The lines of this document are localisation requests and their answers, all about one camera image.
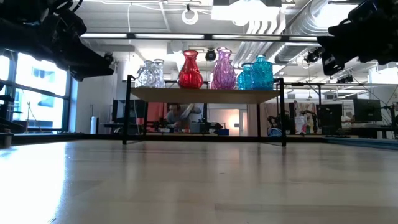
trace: black metal table frame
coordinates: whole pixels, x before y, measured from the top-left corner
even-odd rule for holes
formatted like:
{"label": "black metal table frame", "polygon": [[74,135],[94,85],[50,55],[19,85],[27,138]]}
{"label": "black metal table frame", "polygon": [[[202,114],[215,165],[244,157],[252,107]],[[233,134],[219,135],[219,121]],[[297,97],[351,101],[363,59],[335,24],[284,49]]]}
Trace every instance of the black metal table frame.
{"label": "black metal table frame", "polygon": [[[144,112],[144,127],[142,135],[140,136],[128,136],[128,126],[129,126],[129,118],[130,118],[130,95],[131,95],[131,80],[133,79],[132,75],[127,76],[127,88],[126,88],[126,105],[124,107],[124,123],[123,123],[123,136],[122,142],[123,144],[127,144],[127,140],[151,140],[153,136],[147,135],[147,119],[148,119],[148,102],[145,103],[145,112]],[[280,97],[280,110],[285,111],[285,93],[284,93],[284,79],[283,78],[276,78],[274,79],[274,83],[277,83],[279,88],[279,97]],[[286,138],[286,130],[285,130],[285,117],[281,116],[281,126],[282,126],[282,136],[280,138],[274,138],[275,140],[278,139],[281,141],[282,146],[286,146],[287,138]],[[164,141],[186,141],[189,140],[196,140],[196,141],[210,141],[210,142],[218,142],[218,141],[226,141],[221,136],[156,136],[156,139],[162,139]],[[260,104],[257,104],[257,137],[236,137],[242,139],[242,142],[269,142],[266,139],[270,139],[269,137],[262,137],[261,136],[261,115],[260,115]]]}

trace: clear glass vase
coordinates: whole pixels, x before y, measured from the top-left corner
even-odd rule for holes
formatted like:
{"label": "clear glass vase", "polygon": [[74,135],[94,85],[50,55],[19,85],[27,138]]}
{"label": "clear glass vase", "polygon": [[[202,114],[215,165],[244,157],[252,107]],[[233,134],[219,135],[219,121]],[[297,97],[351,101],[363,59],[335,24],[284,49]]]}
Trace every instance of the clear glass vase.
{"label": "clear glass vase", "polygon": [[199,89],[203,84],[203,77],[199,71],[196,50],[185,50],[185,63],[178,75],[177,83],[180,88]]}
{"label": "clear glass vase", "polygon": [[236,74],[229,59],[232,51],[225,47],[220,47],[217,51],[218,61],[213,70],[211,88],[217,90],[233,90],[236,84]]}
{"label": "clear glass vase", "polygon": [[156,88],[166,88],[166,83],[163,79],[163,64],[164,61],[162,59],[155,59],[153,63],[153,68],[156,74]]}
{"label": "clear glass vase", "polygon": [[272,63],[268,62],[265,56],[257,56],[257,61],[252,66],[251,75],[253,90],[273,90],[274,75],[272,73]]}
{"label": "clear glass vase", "polygon": [[136,87],[156,88],[156,73],[153,68],[153,62],[146,60],[144,66],[137,72]]}
{"label": "clear glass vase", "polygon": [[238,89],[240,90],[251,90],[251,74],[252,74],[252,63],[244,63],[242,65],[243,71],[238,76]]}

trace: person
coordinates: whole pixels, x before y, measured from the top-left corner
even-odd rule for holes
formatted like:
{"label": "person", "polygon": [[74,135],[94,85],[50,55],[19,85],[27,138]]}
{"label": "person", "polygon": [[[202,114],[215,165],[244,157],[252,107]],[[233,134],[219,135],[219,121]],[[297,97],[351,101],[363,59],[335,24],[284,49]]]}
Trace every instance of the person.
{"label": "person", "polygon": [[170,123],[168,127],[178,129],[189,129],[190,114],[200,114],[201,109],[197,108],[193,103],[190,105],[172,104],[169,106],[170,111],[166,115],[166,121]]}

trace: ceiling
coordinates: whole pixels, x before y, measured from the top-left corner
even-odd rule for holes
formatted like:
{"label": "ceiling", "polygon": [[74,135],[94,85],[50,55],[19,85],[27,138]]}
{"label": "ceiling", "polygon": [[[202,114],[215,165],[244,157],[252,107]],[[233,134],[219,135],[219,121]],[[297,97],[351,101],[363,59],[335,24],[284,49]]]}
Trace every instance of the ceiling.
{"label": "ceiling", "polygon": [[[289,21],[299,10],[307,3],[308,0],[296,0],[294,7],[286,9],[286,21]],[[204,10],[210,14],[212,0],[201,1],[201,6],[191,6],[194,9]],[[184,5],[167,5],[164,4],[165,10],[178,11],[162,11],[159,4],[141,4],[141,6],[129,4],[104,4],[97,0],[85,0],[81,8],[76,12],[84,21],[88,28],[88,32],[159,32],[159,33],[214,33],[214,34],[242,34],[248,29],[248,25],[236,26],[231,21],[217,21],[211,20],[211,16],[204,13],[198,13],[198,21],[194,25],[188,25],[182,21],[182,10]],[[130,28],[127,19],[127,12],[129,11]],[[143,60],[153,60],[162,58],[165,60],[164,73],[170,74],[171,79],[176,79],[178,75],[178,66],[175,58],[167,55],[167,44],[170,41],[166,40],[103,40],[90,39],[83,40],[89,47],[96,50],[104,46],[121,45],[126,49],[128,46],[134,46],[134,51],[137,52]],[[186,41],[184,42],[188,48],[203,49],[206,52],[209,48],[227,47],[236,53],[239,50],[240,42],[212,42],[212,41]],[[118,60],[128,60],[130,52],[120,51],[115,52],[114,55]],[[214,67],[213,62],[206,62],[204,59],[205,53],[200,53],[198,56],[198,66],[202,73],[210,74]],[[355,78],[359,82],[367,81],[367,68],[374,66],[374,63],[358,66],[358,62],[353,60],[346,65],[346,68],[353,68]],[[313,64],[309,69],[303,63],[303,57],[298,57],[289,66],[281,70],[286,82],[307,81],[308,76],[311,82],[336,82],[330,80],[322,72],[322,65],[320,63]]]}

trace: purple glass vase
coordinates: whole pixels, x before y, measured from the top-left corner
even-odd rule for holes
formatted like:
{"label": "purple glass vase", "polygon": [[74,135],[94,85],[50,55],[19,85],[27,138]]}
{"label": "purple glass vase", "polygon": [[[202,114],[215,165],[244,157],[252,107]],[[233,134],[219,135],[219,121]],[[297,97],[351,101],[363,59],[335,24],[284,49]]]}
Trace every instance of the purple glass vase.
{"label": "purple glass vase", "polygon": [[232,51],[225,47],[220,47],[217,51],[218,61],[213,70],[211,88],[217,90],[232,90],[236,84],[236,74],[229,60]]}

